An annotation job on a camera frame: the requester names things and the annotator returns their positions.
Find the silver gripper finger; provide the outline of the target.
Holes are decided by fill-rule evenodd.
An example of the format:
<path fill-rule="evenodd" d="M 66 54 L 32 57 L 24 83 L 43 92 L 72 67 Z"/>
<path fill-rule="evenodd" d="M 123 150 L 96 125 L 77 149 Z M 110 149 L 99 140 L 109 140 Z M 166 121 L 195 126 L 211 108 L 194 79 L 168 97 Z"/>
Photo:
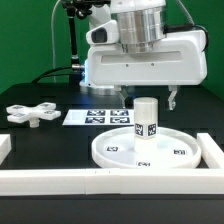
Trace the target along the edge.
<path fill-rule="evenodd" d="M 115 86 L 115 92 L 119 96 L 123 108 L 131 109 L 133 107 L 133 98 L 128 95 L 124 87 Z"/>
<path fill-rule="evenodd" d="M 175 101 L 175 97 L 178 93 L 179 87 L 176 85 L 170 85 L 168 87 L 168 90 L 170 92 L 170 95 L 168 97 L 168 108 L 170 110 L 174 110 L 176 107 L 176 101 Z"/>

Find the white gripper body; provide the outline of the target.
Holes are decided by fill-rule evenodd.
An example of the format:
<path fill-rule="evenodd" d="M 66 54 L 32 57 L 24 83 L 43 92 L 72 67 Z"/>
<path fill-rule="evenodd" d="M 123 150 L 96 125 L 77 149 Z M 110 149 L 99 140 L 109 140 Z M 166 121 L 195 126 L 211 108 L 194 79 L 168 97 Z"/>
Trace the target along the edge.
<path fill-rule="evenodd" d="M 207 75 L 207 36 L 201 29 L 168 33 L 139 53 L 123 51 L 114 20 L 90 30 L 86 39 L 89 86 L 198 85 Z"/>

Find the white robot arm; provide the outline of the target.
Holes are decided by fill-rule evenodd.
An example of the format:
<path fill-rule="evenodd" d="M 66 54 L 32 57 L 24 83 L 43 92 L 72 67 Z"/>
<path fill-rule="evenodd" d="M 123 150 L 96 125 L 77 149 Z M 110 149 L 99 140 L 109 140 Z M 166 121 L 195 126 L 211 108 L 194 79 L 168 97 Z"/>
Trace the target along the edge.
<path fill-rule="evenodd" d="M 110 0 L 94 8 L 81 85 L 96 93 L 124 86 L 166 86 L 168 107 L 181 85 L 198 85 L 207 75 L 207 31 L 195 24 L 165 24 L 166 0 Z"/>

